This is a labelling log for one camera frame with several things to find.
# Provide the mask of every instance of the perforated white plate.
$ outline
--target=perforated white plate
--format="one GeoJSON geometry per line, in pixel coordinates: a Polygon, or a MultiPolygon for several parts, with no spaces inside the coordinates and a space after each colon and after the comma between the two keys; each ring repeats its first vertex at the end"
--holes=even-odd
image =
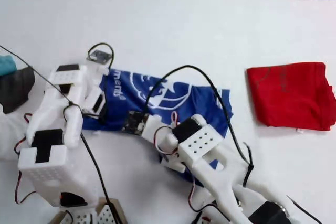
{"type": "Polygon", "coordinates": [[[98,215],[97,224],[112,224],[115,223],[110,207],[105,205],[98,215]]]}

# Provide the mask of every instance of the black cable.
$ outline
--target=black cable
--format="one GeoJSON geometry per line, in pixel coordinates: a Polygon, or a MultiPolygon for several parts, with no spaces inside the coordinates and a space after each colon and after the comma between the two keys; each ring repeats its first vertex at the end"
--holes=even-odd
{"type": "Polygon", "coordinates": [[[200,209],[195,209],[192,205],[191,205],[191,200],[192,200],[192,196],[193,196],[193,193],[194,193],[194,190],[195,190],[195,187],[196,187],[196,181],[195,181],[195,177],[194,175],[191,173],[191,171],[189,170],[189,168],[185,165],[185,163],[182,163],[184,164],[185,168],[188,170],[188,172],[190,173],[192,179],[193,179],[193,187],[191,188],[191,191],[189,193],[189,196],[188,196],[188,204],[190,206],[190,208],[194,211],[194,212],[202,212],[205,208],[207,207],[214,207],[217,209],[218,212],[220,212],[223,217],[228,221],[230,222],[230,219],[218,208],[218,206],[214,203],[209,203],[209,204],[206,204],[205,206],[201,207],[200,209]]]}
{"type": "MultiPolygon", "coordinates": [[[[105,45],[105,46],[109,47],[110,50],[111,50],[111,62],[110,62],[110,64],[109,64],[109,66],[108,66],[109,73],[110,73],[110,69],[111,69],[111,66],[112,66],[113,61],[114,61],[114,50],[113,50],[113,47],[112,47],[110,44],[105,43],[105,42],[101,42],[101,43],[97,43],[97,44],[93,45],[93,46],[88,50],[88,56],[87,56],[87,58],[88,58],[89,60],[92,60],[92,59],[91,59],[91,56],[90,56],[91,52],[92,52],[96,47],[101,46],[101,45],[105,45]]],[[[108,107],[107,107],[107,103],[108,103],[108,99],[107,99],[107,85],[108,85],[108,81],[107,81],[107,78],[108,78],[108,76],[105,77],[105,79],[104,79],[104,83],[103,83],[103,91],[104,91],[105,105],[104,105],[104,107],[102,108],[102,110],[101,110],[101,112],[100,112],[100,114],[99,114],[99,116],[98,116],[98,120],[99,120],[101,123],[105,123],[105,117],[106,117],[106,115],[108,114],[108,107]]],[[[92,116],[92,114],[89,114],[89,113],[86,113],[86,114],[83,114],[83,115],[92,116]]]]}
{"type": "Polygon", "coordinates": [[[73,220],[74,220],[73,218],[74,218],[74,217],[72,216],[72,214],[71,214],[68,210],[65,210],[65,212],[66,212],[68,215],[70,215],[70,217],[71,217],[71,224],[73,224],[73,222],[74,222],[74,221],[73,221],[73,220]]]}
{"type": "Polygon", "coordinates": [[[91,59],[91,56],[90,56],[90,53],[91,53],[92,50],[94,50],[96,47],[101,46],[101,45],[105,45],[105,46],[109,47],[110,50],[111,50],[111,53],[112,53],[112,54],[111,54],[111,62],[110,62],[109,67],[108,67],[108,69],[110,69],[111,66],[112,66],[112,63],[113,63],[113,61],[114,61],[114,50],[113,50],[113,48],[111,47],[111,45],[109,45],[108,43],[101,42],[101,43],[97,43],[97,44],[93,45],[93,46],[89,49],[89,51],[88,51],[88,59],[89,59],[89,60],[92,60],[92,59],[91,59]]]}
{"type": "Polygon", "coordinates": [[[303,207],[301,207],[298,203],[296,203],[291,197],[289,197],[287,195],[287,197],[293,202],[293,204],[299,208],[302,212],[304,212],[306,215],[308,215],[310,218],[312,218],[314,221],[316,221],[319,224],[322,224],[322,222],[320,220],[318,220],[318,218],[316,218],[314,215],[312,215],[310,212],[308,212],[307,210],[305,210],[303,207]]]}
{"type": "Polygon", "coordinates": [[[197,224],[199,219],[201,218],[203,212],[198,212],[198,214],[196,215],[195,219],[191,222],[191,224],[197,224]]]}
{"type": "Polygon", "coordinates": [[[195,67],[195,66],[193,66],[193,65],[184,65],[184,66],[181,66],[181,67],[179,67],[179,68],[176,68],[176,69],[170,71],[170,72],[167,73],[164,77],[162,77],[159,81],[157,81],[157,83],[154,85],[154,87],[151,89],[151,91],[150,91],[149,94],[147,95],[146,102],[145,102],[145,104],[144,104],[144,108],[143,108],[143,112],[144,112],[144,114],[149,112],[149,110],[148,110],[148,103],[149,103],[149,99],[150,99],[150,97],[152,96],[154,90],[155,90],[156,88],[158,88],[158,86],[159,86],[159,85],[160,85],[160,84],[161,84],[161,83],[162,83],[168,76],[170,76],[171,74],[173,74],[173,73],[175,73],[175,72],[177,72],[177,71],[179,71],[179,70],[181,70],[181,69],[184,69],[184,68],[192,68],[192,69],[195,69],[195,70],[197,70],[199,73],[201,73],[201,74],[206,78],[206,80],[207,80],[208,83],[210,84],[212,90],[214,91],[216,97],[218,98],[218,100],[219,100],[219,102],[220,102],[220,104],[221,104],[221,106],[222,106],[222,108],[223,108],[224,116],[225,116],[225,118],[226,118],[227,125],[229,126],[229,129],[230,129],[230,132],[231,132],[231,136],[232,136],[232,138],[233,138],[233,141],[235,142],[236,148],[237,148],[237,150],[238,150],[240,156],[242,157],[242,159],[248,164],[247,159],[246,159],[246,157],[244,156],[244,154],[243,154],[243,152],[242,152],[242,149],[240,148],[240,146],[239,146],[239,144],[238,144],[238,141],[237,141],[235,132],[234,132],[233,127],[232,127],[231,122],[230,122],[229,115],[228,115],[228,113],[227,113],[226,107],[224,106],[224,103],[223,103],[223,101],[222,101],[221,96],[219,95],[219,93],[218,93],[218,91],[217,91],[215,85],[212,83],[212,81],[211,81],[211,79],[209,78],[209,76],[208,76],[205,72],[203,72],[201,69],[199,69],[198,67],[195,67]]]}
{"type": "Polygon", "coordinates": [[[103,192],[104,192],[104,195],[105,195],[105,199],[106,199],[107,205],[109,205],[111,213],[112,213],[114,219],[116,220],[116,223],[122,224],[122,221],[120,219],[118,211],[115,208],[115,205],[110,201],[110,198],[109,198],[109,196],[107,194],[107,191],[106,191],[106,188],[105,188],[105,184],[104,184],[104,180],[103,180],[103,178],[101,176],[100,169],[99,169],[99,166],[97,164],[97,161],[96,161],[96,159],[95,159],[95,157],[94,157],[94,155],[93,155],[93,153],[92,153],[92,151],[91,151],[88,143],[86,142],[86,139],[85,139],[85,137],[84,137],[84,135],[83,135],[82,132],[80,133],[80,137],[83,140],[83,143],[84,143],[84,145],[85,145],[85,147],[86,147],[86,149],[87,149],[87,151],[88,151],[88,153],[89,153],[89,155],[90,155],[90,157],[91,157],[91,159],[92,159],[92,161],[94,163],[94,166],[96,167],[96,170],[97,170],[97,173],[98,173],[98,176],[99,176],[99,180],[101,182],[101,187],[103,188],[103,192]]]}
{"type": "MultiPolygon", "coordinates": [[[[19,60],[21,60],[24,64],[26,64],[28,67],[30,67],[35,73],[37,73],[42,79],[44,79],[44,80],[45,80],[46,82],[48,82],[51,86],[53,86],[55,89],[57,89],[57,90],[63,95],[63,97],[65,97],[65,98],[68,100],[69,105],[66,106],[66,107],[63,109],[63,116],[64,116],[65,121],[67,121],[66,118],[65,118],[65,110],[66,110],[67,108],[71,107],[71,106],[77,106],[77,107],[79,108],[80,112],[82,113],[82,109],[80,108],[79,105],[74,104],[72,101],[70,101],[69,98],[68,98],[65,94],[63,94],[63,93],[62,93],[62,92],[61,92],[61,91],[60,91],[54,84],[52,84],[50,81],[48,81],[47,78],[45,78],[44,76],[42,76],[42,74],[40,74],[36,69],[34,69],[30,64],[28,64],[24,59],[22,59],[19,55],[13,53],[12,51],[8,50],[7,48],[5,48],[5,47],[3,47],[3,46],[1,46],[1,45],[0,45],[0,47],[1,47],[2,49],[4,49],[5,51],[9,52],[10,54],[14,55],[15,57],[17,57],[17,58],[18,58],[19,60]]],[[[88,143],[86,142],[86,139],[85,139],[85,137],[84,137],[84,135],[83,135],[82,132],[80,133],[80,137],[81,137],[81,139],[83,140],[84,145],[85,145],[87,151],[88,151],[89,154],[90,154],[90,157],[91,157],[91,159],[92,159],[92,161],[93,161],[93,163],[94,163],[94,166],[96,167],[96,170],[97,170],[97,172],[98,172],[99,179],[100,179],[100,182],[101,182],[101,185],[102,185],[104,194],[105,194],[106,202],[108,203],[108,205],[109,205],[109,207],[110,207],[110,210],[111,210],[112,214],[114,213],[114,214],[113,214],[113,217],[116,216],[116,218],[114,218],[114,219],[117,221],[117,224],[118,224],[118,223],[119,223],[119,224],[122,224],[122,222],[121,222],[121,220],[120,220],[120,217],[119,217],[119,214],[118,214],[118,212],[117,212],[117,209],[115,208],[114,204],[113,204],[113,203],[110,201],[110,199],[109,199],[109,196],[108,196],[108,194],[107,194],[107,191],[106,191],[106,188],[105,188],[105,185],[104,185],[104,181],[103,181],[103,179],[102,179],[102,176],[101,176],[101,173],[100,173],[100,169],[99,169],[99,166],[98,166],[98,164],[97,164],[97,162],[96,162],[96,159],[95,159],[93,153],[91,152],[91,149],[90,149],[88,143]]]]}
{"type": "Polygon", "coordinates": [[[53,86],[55,89],[58,90],[58,92],[60,92],[67,100],[68,102],[70,102],[69,98],[67,98],[67,96],[65,94],[63,94],[54,84],[52,84],[50,81],[48,81],[47,78],[45,78],[42,74],[40,74],[35,68],[33,68],[31,65],[29,65],[24,59],[22,59],[19,55],[13,53],[12,51],[8,50],[7,48],[3,47],[0,45],[0,47],[2,49],[4,49],[5,51],[9,52],[10,54],[14,55],[15,57],[17,57],[19,60],[21,60],[24,64],[26,64],[28,67],[30,67],[32,69],[32,71],[34,71],[35,73],[37,73],[42,79],[44,79],[46,82],[48,82],[51,86],[53,86]]]}
{"type": "MultiPolygon", "coordinates": [[[[71,107],[71,106],[76,106],[76,107],[78,107],[79,110],[81,111],[79,105],[74,104],[73,102],[70,101],[70,102],[69,102],[69,105],[66,106],[66,107],[63,109],[63,117],[64,117],[64,120],[65,120],[66,122],[67,122],[67,119],[66,119],[66,117],[65,117],[65,111],[66,111],[69,107],[71,107]]],[[[121,221],[121,219],[120,219],[120,216],[119,216],[119,214],[118,214],[118,211],[117,211],[117,209],[115,208],[115,205],[110,201],[110,198],[109,198],[109,196],[108,196],[108,194],[107,194],[107,191],[106,191],[106,188],[105,188],[105,184],[104,184],[104,180],[103,180],[102,175],[101,175],[101,173],[100,173],[100,168],[99,168],[99,166],[98,166],[98,164],[97,164],[97,161],[96,161],[96,159],[95,159],[95,157],[94,157],[94,155],[93,155],[93,153],[92,153],[92,151],[91,151],[91,149],[90,149],[90,147],[89,147],[89,145],[88,145],[88,142],[86,141],[86,139],[85,139],[85,137],[84,137],[84,135],[83,135],[82,132],[80,132],[80,138],[82,139],[82,141],[83,141],[83,143],[84,143],[84,145],[85,145],[85,148],[86,148],[86,150],[88,151],[88,153],[89,153],[89,155],[90,155],[90,157],[91,157],[91,159],[92,159],[92,161],[93,161],[93,164],[94,164],[94,166],[95,166],[95,168],[96,168],[96,170],[97,170],[97,173],[98,173],[98,176],[99,176],[99,180],[100,180],[100,183],[101,183],[101,187],[103,188],[103,192],[104,192],[104,195],[105,195],[105,199],[106,199],[107,205],[109,205],[110,210],[111,210],[111,213],[112,213],[114,219],[116,220],[116,223],[117,223],[117,224],[118,224],[118,223],[119,223],[119,224],[122,224],[122,221],[121,221]]]]}
{"type": "Polygon", "coordinates": [[[248,156],[249,156],[249,159],[250,159],[249,160],[249,164],[248,164],[247,173],[246,173],[244,181],[243,181],[243,187],[246,187],[246,183],[247,183],[248,177],[250,176],[252,170],[254,169],[254,165],[253,165],[252,152],[251,152],[250,146],[248,146],[246,143],[244,143],[244,144],[247,147],[248,156]]]}

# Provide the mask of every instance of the cable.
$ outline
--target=cable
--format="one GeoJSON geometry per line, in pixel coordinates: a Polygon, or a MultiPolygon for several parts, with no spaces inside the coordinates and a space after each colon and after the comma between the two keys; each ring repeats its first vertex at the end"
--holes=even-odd
{"type": "Polygon", "coordinates": [[[27,118],[27,116],[32,116],[33,114],[31,114],[31,113],[25,113],[24,115],[23,115],[23,118],[26,120],[26,122],[27,123],[29,123],[29,119],[27,118]]]}
{"type": "Polygon", "coordinates": [[[14,152],[16,153],[16,155],[20,155],[20,152],[18,152],[17,150],[16,150],[16,148],[21,144],[21,143],[23,143],[24,141],[26,141],[26,136],[23,138],[23,139],[21,139],[19,142],[17,142],[15,145],[14,145],[14,152]]]}
{"type": "Polygon", "coordinates": [[[93,153],[92,153],[92,151],[91,151],[88,143],[86,142],[86,139],[85,139],[85,137],[84,137],[84,135],[83,135],[82,132],[80,133],[80,137],[82,138],[83,143],[84,143],[84,145],[85,145],[85,147],[86,147],[86,149],[87,149],[87,151],[88,151],[88,153],[89,153],[89,155],[90,155],[90,157],[91,157],[91,159],[92,159],[92,161],[94,163],[94,166],[96,167],[96,170],[97,170],[100,182],[101,182],[101,187],[103,188],[103,192],[104,192],[104,195],[105,195],[105,199],[106,199],[107,205],[109,205],[111,213],[112,213],[114,219],[116,220],[116,223],[122,224],[122,221],[120,219],[118,211],[115,208],[115,205],[110,201],[110,198],[109,198],[109,196],[107,194],[107,191],[106,191],[106,188],[105,188],[105,184],[104,184],[104,180],[103,180],[103,178],[101,176],[100,169],[99,169],[99,166],[98,166],[98,164],[96,162],[96,159],[95,159],[95,157],[94,157],[94,155],[93,155],[93,153]]]}
{"type": "MultiPolygon", "coordinates": [[[[65,98],[68,100],[68,102],[69,102],[69,105],[68,105],[66,108],[69,108],[69,107],[71,107],[71,106],[77,106],[77,107],[80,109],[81,113],[82,113],[82,109],[80,108],[79,105],[74,104],[72,101],[70,101],[69,98],[68,98],[65,94],[63,94],[63,93],[62,93],[62,92],[61,92],[61,91],[60,91],[54,84],[52,84],[50,81],[48,81],[44,76],[42,76],[42,74],[40,74],[37,70],[35,70],[30,64],[28,64],[25,60],[23,60],[19,55],[13,53],[12,51],[8,50],[7,48],[5,48],[5,47],[3,47],[3,46],[1,46],[1,45],[0,45],[0,47],[1,47],[2,49],[4,49],[5,51],[9,52],[10,54],[14,55],[15,57],[17,57],[18,59],[20,59],[23,63],[25,63],[27,66],[29,66],[35,73],[37,73],[42,79],[44,79],[44,80],[45,80],[46,82],[48,82],[51,86],[53,86],[55,89],[57,89],[58,92],[60,92],[60,93],[62,94],[62,96],[65,97],[65,98]]],[[[64,116],[64,119],[66,120],[66,118],[65,118],[65,109],[63,109],[63,116],[64,116]]],[[[100,179],[101,185],[102,185],[102,187],[103,187],[103,191],[104,191],[104,194],[105,194],[106,201],[107,201],[107,203],[108,203],[108,205],[109,205],[109,207],[110,207],[110,210],[111,210],[112,214],[114,213],[115,216],[116,216],[116,217],[114,217],[114,219],[117,221],[117,224],[118,224],[118,223],[119,223],[119,224],[122,224],[122,222],[121,222],[121,220],[120,220],[120,217],[119,217],[119,214],[118,214],[118,212],[117,212],[117,209],[115,208],[114,204],[110,201],[110,199],[109,199],[109,197],[108,197],[108,194],[107,194],[107,192],[106,192],[105,185],[104,185],[104,182],[103,182],[101,173],[100,173],[100,169],[99,169],[99,166],[98,166],[98,164],[97,164],[97,162],[96,162],[96,160],[95,160],[95,157],[93,156],[93,153],[91,152],[91,149],[90,149],[88,143],[86,142],[86,139],[85,139],[85,137],[84,137],[84,135],[83,135],[82,132],[80,133],[80,136],[81,136],[81,139],[83,140],[84,145],[85,145],[87,151],[89,152],[90,157],[91,157],[91,159],[92,159],[92,161],[93,161],[93,163],[94,163],[94,165],[95,165],[95,167],[96,167],[96,170],[97,170],[97,172],[98,172],[98,175],[99,175],[99,179],[100,179]]],[[[19,177],[18,177],[18,181],[17,181],[16,189],[15,189],[15,202],[16,202],[17,204],[22,203],[24,200],[27,199],[27,197],[28,197],[29,195],[31,195],[32,193],[35,193],[35,191],[34,191],[34,192],[31,192],[31,193],[28,194],[22,201],[20,201],[20,202],[18,203],[18,201],[17,201],[17,190],[18,190],[18,186],[19,186],[19,183],[20,183],[20,180],[21,180],[21,176],[22,176],[22,173],[19,171],[19,177]]]]}
{"type": "Polygon", "coordinates": [[[234,143],[235,143],[235,145],[236,145],[236,148],[237,148],[237,150],[238,150],[240,156],[242,157],[242,159],[248,164],[247,159],[246,159],[246,157],[244,156],[244,153],[243,153],[242,149],[240,148],[240,146],[239,146],[239,144],[238,144],[238,141],[237,141],[235,132],[234,132],[233,127],[232,127],[231,122],[230,122],[229,115],[228,115],[228,113],[227,113],[226,107],[224,106],[224,103],[223,103],[223,101],[222,101],[221,96],[219,95],[219,93],[218,93],[218,91],[217,91],[215,85],[212,83],[212,81],[211,81],[211,79],[209,78],[209,76],[208,76],[205,72],[203,72],[201,69],[199,69],[198,67],[195,67],[195,66],[193,66],[193,65],[184,65],[184,66],[181,66],[181,67],[179,67],[179,68],[176,68],[176,69],[170,71],[170,72],[167,73],[164,77],[162,77],[159,81],[157,81],[157,83],[154,85],[154,87],[150,90],[149,94],[147,95],[146,102],[145,102],[145,104],[144,104],[144,108],[143,108],[143,113],[145,114],[145,113],[148,113],[148,112],[149,112],[149,109],[148,109],[148,103],[149,103],[149,99],[150,99],[150,97],[152,96],[154,90],[155,90],[156,88],[158,88],[158,86],[159,86],[159,85],[160,85],[160,84],[161,84],[161,83],[162,83],[168,76],[170,76],[171,74],[173,74],[173,73],[175,73],[175,72],[177,72],[177,71],[179,71],[179,70],[181,70],[181,69],[184,69],[184,68],[192,68],[192,69],[197,70],[197,71],[198,71],[199,73],[201,73],[201,74],[205,77],[205,79],[208,81],[208,83],[210,84],[212,90],[214,91],[216,97],[218,98],[218,100],[219,100],[219,102],[220,102],[220,104],[221,104],[221,106],[222,106],[222,108],[223,108],[224,116],[225,116],[225,118],[226,118],[227,125],[228,125],[228,127],[229,127],[229,129],[230,129],[230,133],[231,133],[231,136],[232,136],[232,138],[233,138],[233,141],[234,141],[234,143]]]}
{"type": "Polygon", "coordinates": [[[249,156],[249,159],[250,159],[249,160],[249,164],[248,164],[247,173],[246,173],[244,181],[243,181],[243,187],[246,187],[246,183],[247,183],[248,177],[250,176],[252,170],[254,169],[254,165],[253,165],[252,152],[251,152],[250,146],[248,146],[245,142],[244,142],[244,144],[247,147],[248,156],[249,156]]]}
{"type": "MultiPolygon", "coordinates": [[[[66,111],[66,109],[68,109],[68,108],[71,107],[71,106],[76,106],[76,107],[78,107],[79,110],[81,111],[79,105],[74,104],[73,102],[69,102],[69,105],[66,106],[66,107],[63,109],[63,117],[64,117],[64,120],[65,120],[66,122],[67,122],[67,119],[66,119],[66,117],[65,117],[65,111],[66,111]]],[[[104,192],[104,195],[105,195],[106,202],[107,202],[107,204],[108,204],[109,207],[110,207],[111,213],[113,214],[113,217],[114,217],[114,219],[116,220],[116,223],[117,223],[117,224],[118,224],[118,223],[122,224],[122,221],[121,221],[121,219],[120,219],[120,216],[119,216],[119,214],[118,214],[118,211],[117,211],[117,209],[115,208],[115,205],[110,201],[110,198],[109,198],[109,196],[108,196],[108,194],[107,194],[107,191],[106,191],[106,188],[105,188],[105,184],[104,184],[104,180],[103,180],[102,175],[101,175],[101,173],[100,173],[100,168],[99,168],[99,166],[98,166],[98,164],[97,164],[97,161],[96,161],[96,159],[95,159],[95,157],[94,157],[94,155],[93,155],[93,153],[92,153],[92,151],[91,151],[91,149],[90,149],[90,147],[89,147],[89,145],[88,145],[88,143],[87,143],[87,141],[86,141],[86,139],[85,139],[85,137],[84,137],[84,135],[83,135],[82,132],[80,132],[80,138],[82,139],[82,141],[83,141],[83,143],[84,143],[84,145],[85,145],[85,148],[86,148],[86,150],[88,151],[88,153],[89,153],[89,155],[90,155],[90,157],[91,157],[91,159],[92,159],[92,161],[93,161],[93,163],[94,163],[94,166],[95,166],[95,168],[96,168],[96,170],[97,170],[97,173],[98,173],[98,176],[99,176],[99,180],[100,180],[100,183],[101,183],[101,187],[102,187],[102,189],[103,189],[103,192],[104,192]]]]}
{"type": "Polygon", "coordinates": [[[196,188],[196,181],[195,181],[195,177],[194,177],[194,175],[191,173],[191,171],[189,170],[189,168],[185,165],[185,168],[188,170],[188,172],[190,173],[190,175],[191,175],[191,177],[192,177],[192,179],[193,179],[193,187],[192,187],[192,189],[191,189],[191,191],[190,191],[190,193],[189,193],[189,196],[188,196],[188,203],[189,203],[189,206],[190,206],[190,208],[194,211],[194,212],[201,212],[201,211],[203,211],[206,207],[214,207],[214,208],[216,208],[217,210],[218,210],[218,212],[220,212],[223,216],[224,216],[224,218],[228,221],[228,222],[230,222],[230,220],[229,220],[229,218],[217,207],[217,205],[215,205],[214,203],[209,203],[209,204],[206,204],[205,206],[203,206],[203,207],[201,207],[200,209],[195,209],[193,206],[192,206],[192,203],[191,203],[191,201],[192,201],[192,198],[193,198],[193,194],[194,194],[194,191],[195,191],[195,188],[196,188]]]}
{"type": "Polygon", "coordinates": [[[32,69],[32,71],[34,71],[35,73],[37,73],[42,79],[44,79],[46,82],[48,82],[51,86],[53,86],[55,89],[58,90],[58,92],[60,92],[69,102],[69,98],[67,98],[67,96],[65,94],[63,94],[54,84],[52,84],[50,81],[48,81],[47,78],[45,78],[42,74],[40,74],[35,68],[33,68],[31,65],[29,65],[24,59],[22,59],[19,55],[13,53],[12,51],[8,50],[7,48],[3,47],[0,45],[0,47],[2,49],[4,49],[5,51],[9,52],[10,54],[14,55],[15,57],[17,57],[19,60],[21,60],[24,64],[26,64],[28,67],[30,67],[32,69]]]}
{"type": "Polygon", "coordinates": [[[74,218],[74,217],[72,216],[72,214],[71,214],[68,210],[65,210],[65,212],[66,212],[68,215],[70,215],[70,218],[71,218],[71,223],[70,223],[70,224],[73,224],[73,222],[74,222],[74,221],[73,221],[73,220],[74,220],[73,218],[74,218]]]}
{"type": "Polygon", "coordinates": [[[88,51],[88,59],[89,59],[89,60],[92,60],[92,59],[91,59],[91,56],[90,56],[90,53],[91,53],[92,50],[94,50],[96,47],[101,46],[101,45],[108,46],[108,47],[110,48],[110,50],[111,50],[111,62],[110,62],[109,67],[108,67],[108,69],[111,69],[112,63],[113,63],[113,61],[114,61],[114,50],[113,50],[113,48],[111,47],[111,45],[109,45],[108,43],[101,42],[101,43],[97,43],[97,44],[93,45],[93,46],[89,49],[89,51],[88,51]]]}
{"type": "Polygon", "coordinates": [[[29,194],[27,194],[21,201],[17,200],[17,192],[18,192],[18,189],[19,189],[21,177],[22,177],[22,172],[19,171],[19,175],[17,177],[17,183],[16,183],[16,187],[15,187],[15,192],[14,192],[14,200],[15,200],[15,203],[17,203],[18,205],[20,205],[21,203],[23,203],[30,195],[36,193],[36,191],[32,191],[29,194]]]}
{"type": "MultiPolygon", "coordinates": [[[[114,61],[114,50],[113,50],[113,47],[112,47],[110,44],[105,43],[105,42],[101,42],[101,43],[97,43],[97,44],[93,45],[93,46],[89,49],[89,51],[88,51],[88,57],[87,57],[87,58],[88,58],[89,60],[92,60],[92,59],[91,59],[91,56],[90,56],[90,53],[91,53],[92,50],[94,50],[96,47],[101,46],[101,45],[105,45],[105,46],[109,47],[110,50],[111,50],[111,62],[110,62],[110,64],[109,64],[109,66],[108,66],[108,70],[109,70],[109,73],[110,73],[110,69],[111,69],[112,63],[113,63],[113,61],[114,61]]],[[[99,119],[101,122],[104,122],[104,121],[105,121],[105,120],[104,120],[104,117],[105,117],[105,115],[108,113],[108,108],[107,108],[107,105],[106,105],[106,104],[108,103],[108,99],[107,99],[107,84],[108,84],[108,81],[107,81],[107,77],[106,77],[106,78],[104,79],[104,83],[103,83],[103,91],[104,91],[105,105],[104,105],[104,108],[102,108],[102,110],[101,110],[101,114],[100,114],[99,116],[94,115],[94,116],[97,116],[98,119],[99,119]]],[[[86,113],[86,114],[83,114],[83,115],[92,116],[92,114],[89,114],[89,113],[86,113]]]]}
{"type": "Polygon", "coordinates": [[[167,156],[169,156],[169,155],[174,155],[174,154],[177,153],[177,148],[174,149],[173,152],[170,153],[170,152],[164,152],[164,151],[161,150],[160,147],[158,147],[158,145],[157,145],[157,142],[156,142],[156,134],[158,133],[158,131],[159,131],[160,129],[163,129],[163,128],[168,128],[168,129],[171,129],[171,130],[173,129],[173,128],[169,127],[169,126],[161,126],[161,127],[157,128],[157,130],[156,130],[155,133],[154,133],[153,144],[154,144],[156,150],[157,150],[158,152],[160,152],[161,154],[164,154],[164,155],[167,155],[167,156]]]}
{"type": "Polygon", "coordinates": [[[293,202],[293,204],[297,207],[297,208],[299,208],[302,212],[304,212],[306,215],[308,215],[310,218],[312,218],[314,221],[316,221],[317,223],[319,223],[319,224],[322,224],[322,222],[318,219],[318,218],[316,218],[315,216],[313,216],[311,213],[309,213],[307,210],[305,210],[303,207],[301,207],[298,203],[296,203],[291,197],[289,197],[288,195],[287,195],[287,197],[293,202]]]}

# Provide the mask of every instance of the white plastic part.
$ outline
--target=white plastic part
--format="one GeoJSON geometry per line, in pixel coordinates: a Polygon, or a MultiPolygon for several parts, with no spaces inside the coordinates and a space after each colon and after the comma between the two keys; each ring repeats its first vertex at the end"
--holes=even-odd
{"type": "Polygon", "coordinates": [[[110,207],[105,205],[98,215],[97,224],[113,224],[115,222],[110,207]]]}
{"type": "Polygon", "coordinates": [[[97,213],[94,208],[90,209],[80,209],[80,210],[68,210],[72,217],[66,213],[63,220],[60,222],[60,224],[97,224],[98,222],[98,217],[97,213]]]}
{"type": "MultiPolygon", "coordinates": [[[[159,115],[149,115],[142,131],[141,137],[150,143],[154,143],[154,133],[162,126],[169,126],[161,122],[162,118],[159,115]]],[[[156,140],[160,144],[170,130],[167,128],[162,129],[157,133],[156,140]]]]}
{"type": "MultiPolygon", "coordinates": [[[[197,115],[193,117],[202,128],[178,146],[178,159],[169,159],[172,163],[184,162],[192,174],[204,185],[216,199],[220,210],[234,224],[251,224],[248,217],[265,201],[277,203],[288,216],[296,220],[297,209],[291,200],[268,179],[260,166],[256,166],[249,176],[246,188],[243,187],[248,165],[236,150],[225,144],[223,137],[205,120],[197,115]],[[210,162],[218,160],[222,170],[214,170],[210,162]],[[237,205],[235,196],[241,202],[237,205]]],[[[164,141],[169,145],[174,142],[173,134],[168,134],[164,141]]]]}
{"type": "MultiPolygon", "coordinates": [[[[55,85],[70,84],[67,98],[83,108],[84,104],[94,106],[95,97],[98,99],[97,94],[102,93],[98,87],[98,79],[101,80],[102,77],[101,71],[95,74],[95,78],[91,77],[87,66],[84,65],[79,65],[78,70],[69,71],[57,71],[55,68],[49,81],[55,85]]],[[[44,163],[35,163],[37,148],[22,149],[18,168],[24,176],[30,178],[35,190],[52,206],[60,207],[61,192],[68,192],[82,197],[87,203],[86,206],[74,207],[71,210],[95,207],[98,203],[97,174],[92,169],[92,164],[87,163],[85,154],[76,148],[83,124],[82,112],[78,106],[71,106],[64,111],[68,105],[68,100],[47,83],[42,103],[31,117],[26,131],[28,145],[32,145],[37,131],[54,129],[63,130],[63,145],[51,146],[49,161],[44,163]]]]}
{"type": "Polygon", "coordinates": [[[223,137],[208,124],[179,144],[178,152],[181,159],[192,167],[206,153],[216,147],[222,139],[223,137]]]}
{"type": "Polygon", "coordinates": [[[93,86],[91,92],[85,99],[82,110],[84,113],[99,115],[104,104],[105,104],[104,92],[100,89],[100,87],[93,86]],[[98,99],[101,99],[101,102],[98,105],[98,107],[94,109],[98,99]]]}
{"type": "MultiPolygon", "coordinates": [[[[142,131],[141,137],[146,139],[151,144],[154,143],[154,134],[156,130],[162,126],[170,127],[168,124],[161,122],[161,117],[159,115],[149,115],[145,124],[145,127],[142,131]]],[[[171,141],[167,141],[167,137],[171,134],[169,128],[162,128],[156,134],[156,141],[158,146],[165,152],[173,152],[177,148],[178,141],[174,138],[171,138],[171,141]]],[[[163,158],[161,164],[173,169],[179,173],[184,173],[185,166],[181,164],[178,159],[178,155],[167,156],[168,162],[163,158]]]]}
{"type": "Polygon", "coordinates": [[[98,203],[97,180],[90,178],[88,169],[71,155],[65,145],[53,145],[49,161],[35,163],[37,148],[24,148],[20,152],[18,168],[34,185],[35,190],[52,206],[60,207],[61,192],[84,198],[87,207],[98,203]]]}
{"type": "MultiPolygon", "coordinates": [[[[79,70],[56,71],[50,74],[52,84],[71,84],[67,97],[74,104],[83,106],[88,88],[87,67],[80,65],[79,70]]],[[[47,83],[45,95],[41,106],[34,112],[28,125],[26,136],[31,146],[35,132],[50,129],[63,129],[64,144],[69,148],[78,145],[80,131],[83,124],[81,111],[77,106],[72,106],[65,111],[67,123],[63,117],[63,109],[68,101],[50,84],[47,83]]]]}

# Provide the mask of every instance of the red and black wire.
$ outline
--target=red and black wire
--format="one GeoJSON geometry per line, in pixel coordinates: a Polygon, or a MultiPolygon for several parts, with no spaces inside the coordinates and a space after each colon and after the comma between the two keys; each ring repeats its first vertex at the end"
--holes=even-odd
{"type": "MultiPolygon", "coordinates": [[[[27,116],[32,116],[32,114],[30,113],[25,113],[23,118],[25,119],[25,121],[27,123],[29,123],[29,119],[27,118],[27,116]]],[[[24,141],[26,141],[26,136],[21,139],[19,142],[17,142],[15,145],[14,145],[14,152],[19,156],[20,155],[20,151],[17,150],[18,146],[23,143],[24,141]]],[[[23,203],[30,195],[36,193],[36,191],[31,191],[29,194],[27,194],[22,200],[18,200],[17,199],[17,194],[18,194],[18,189],[19,189],[19,186],[20,186],[20,182],[21,182],[21,178],[22,178],[22,172],[19,171],[19,175],[17,177],[17,183],[16,183],[16,187],[15,187],[15,192],[14,192],[14,200],[15,200],[15,203],[17,203],[18,205],[20,205],[21,203],[23,203]]]]}

